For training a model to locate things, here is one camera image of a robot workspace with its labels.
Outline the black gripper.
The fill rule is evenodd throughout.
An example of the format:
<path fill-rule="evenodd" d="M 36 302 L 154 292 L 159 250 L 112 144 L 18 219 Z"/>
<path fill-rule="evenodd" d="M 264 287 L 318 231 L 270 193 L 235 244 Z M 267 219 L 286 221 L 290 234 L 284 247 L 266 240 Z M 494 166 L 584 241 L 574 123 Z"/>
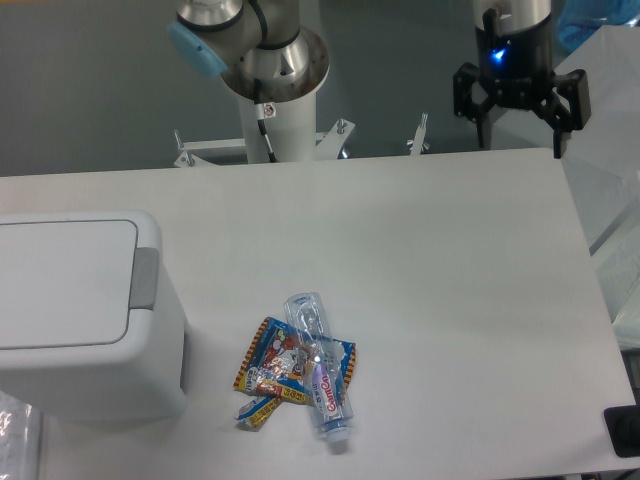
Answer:
<path fill-rule="evenodd" d="M 591 117 L 587 72 L 552 73 L 550 25 L 503 34 L 492 48 L 484 30 L 476 27 L 475 35 L 480 69 L 466 62 L 453 75 L 454 114 L 473 123 L 479 147 L 489 149 L 492 108 L 534 105 L 534 113 L 552 129 L 554 158 L 561 159 L 571 133 L 582 130 Z M 481 103 L 473 100 L 475 85 L 486 94 Z"/>

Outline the silver robot arm blue cap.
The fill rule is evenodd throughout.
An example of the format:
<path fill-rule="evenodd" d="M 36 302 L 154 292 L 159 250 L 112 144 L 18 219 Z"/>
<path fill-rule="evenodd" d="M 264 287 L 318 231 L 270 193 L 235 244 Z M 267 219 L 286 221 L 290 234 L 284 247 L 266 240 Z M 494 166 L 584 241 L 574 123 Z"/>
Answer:
<path fill-rule="evenodd" d="M 302 25 L 298 1 L 180 1 L 167 33 L 191 68 L 255 103 L 300 99 L 329 73 L 327 46 Z"/>

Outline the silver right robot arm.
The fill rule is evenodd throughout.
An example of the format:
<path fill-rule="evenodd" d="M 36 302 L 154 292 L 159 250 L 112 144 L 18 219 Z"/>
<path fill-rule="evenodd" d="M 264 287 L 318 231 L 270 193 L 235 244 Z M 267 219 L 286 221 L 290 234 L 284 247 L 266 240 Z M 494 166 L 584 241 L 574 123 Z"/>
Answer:
<path fill-rule="evenodd" d="M 478 65 L 453 75 L 454 114 L 476 127 L 479 147 L 491 145 L 494 107 L 537 111 L 553 96 L 551 3 L 474 1 Z"/>

